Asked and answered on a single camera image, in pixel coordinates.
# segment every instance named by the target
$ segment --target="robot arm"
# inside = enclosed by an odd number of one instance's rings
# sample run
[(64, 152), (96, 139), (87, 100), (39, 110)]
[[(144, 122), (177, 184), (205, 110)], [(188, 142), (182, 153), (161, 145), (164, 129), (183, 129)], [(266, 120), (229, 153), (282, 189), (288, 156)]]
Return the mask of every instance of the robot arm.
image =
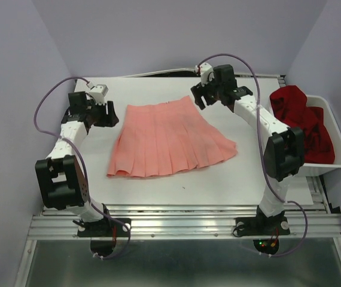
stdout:
[(69, 139), (74, 146), (80, 146), (91, 126), (113, 127), (118, 123), (113, 102), (104, 102), (107, 91), (106, 85), (97, 85), (88, 92), (89, 99), (84, 91), (68, 94), (69, 108), (62, 119), (61, 138), (47, 158), (35, 164), (44, 205), (71, 211), (80, 216), (83, 222), (103, 219), (91, 207), (91, 203), (99, 210), (105, 208), (90, 198), (88, 183), (75, 151), (63, 138)]
[[(229, 110), (257, 129), (257, 100), (247, 87), (238, 87), (232, 66), (213, 68), (207, 63), (196, 67), (201, 83), (191, 88), (200, 109), (220, 101)], [(286, 221), (284, 201), (292, 177), (304, 163), (304, 135), (300, 128), (290, 128), (260, 107), (261, 141), (267, 176), (278, 199), (266, 185), (255, 218), (238, 218), (244, 228), (241, 236), (270, 235)], [(289, 234), (288, 228), (280, 234)]]

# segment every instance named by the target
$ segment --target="red cloth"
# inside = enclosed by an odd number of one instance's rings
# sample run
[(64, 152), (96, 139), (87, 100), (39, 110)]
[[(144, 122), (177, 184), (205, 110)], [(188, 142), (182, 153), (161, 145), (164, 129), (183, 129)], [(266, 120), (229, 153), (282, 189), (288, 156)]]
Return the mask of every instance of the red cloth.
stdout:
[(324, 110), (307, 107), (307, 97), (297, 86), (286, 86), (270, 95), (274, 115), (305, 133), (305, 163), (333, 164), (333, 143), (324, 126)]

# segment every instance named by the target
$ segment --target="white container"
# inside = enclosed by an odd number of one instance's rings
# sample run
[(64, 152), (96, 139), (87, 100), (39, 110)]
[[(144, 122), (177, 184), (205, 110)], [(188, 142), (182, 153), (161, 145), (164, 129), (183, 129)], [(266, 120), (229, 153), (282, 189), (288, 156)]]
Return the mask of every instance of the white container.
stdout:
[(328, 131), (328, 134), (330, 135), (331, 141), (333, 142), (336, 158), (333, 164), (305, 163), (300, 168), (298, 176), (319, 176), (327, 172), (331, 172), (334, 169), (341, 169), (341, 133), (328, 102), (323, 97), (310, 95), (306, 96), (306, 106), (317, 106), (324, 109), (324, 125)]

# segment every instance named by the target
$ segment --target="white table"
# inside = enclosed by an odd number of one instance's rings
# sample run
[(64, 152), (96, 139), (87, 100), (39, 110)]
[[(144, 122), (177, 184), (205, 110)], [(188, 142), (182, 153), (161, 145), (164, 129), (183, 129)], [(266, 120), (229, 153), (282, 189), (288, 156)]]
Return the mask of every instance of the white table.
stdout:
[[(92, 127), (80, 151), (89, 175), (90, 194), (105, 204), (242, 206), (258, 205), (265, 182), (261, 173), (256, 132), (220, 103), (200, 113), (225, 137), (237, 142), (238, 155), (225, 163), (161, 178), (108, 178), (113, 144), (124, 123), (126, 107), (177, 100), (191, 95), (198, 78), (89, 78), (94, 84), (109, 88), (106, 100), (113, 100), (120, 122), (113, 128)], [(239, 86), (256, 91), (252, 78), (238, 78)], [(270, 94), (279, 88), (276, 78), (261, 78), (261, 104), (267, 106)], [(75, 91), (87, 90), (78, 81)], [(295, 178), (288, 200), (313, 204), (306, 178)]]

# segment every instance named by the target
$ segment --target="pleated skirt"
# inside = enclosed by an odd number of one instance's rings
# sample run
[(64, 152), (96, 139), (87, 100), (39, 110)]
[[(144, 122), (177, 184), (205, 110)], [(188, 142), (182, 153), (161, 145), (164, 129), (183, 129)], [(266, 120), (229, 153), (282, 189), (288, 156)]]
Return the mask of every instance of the pleated skirt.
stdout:
[(158, 105), (128, 105), (107, 175), (173, 175), (236, 154), (236, 143), (208, 124), (189, 96)]

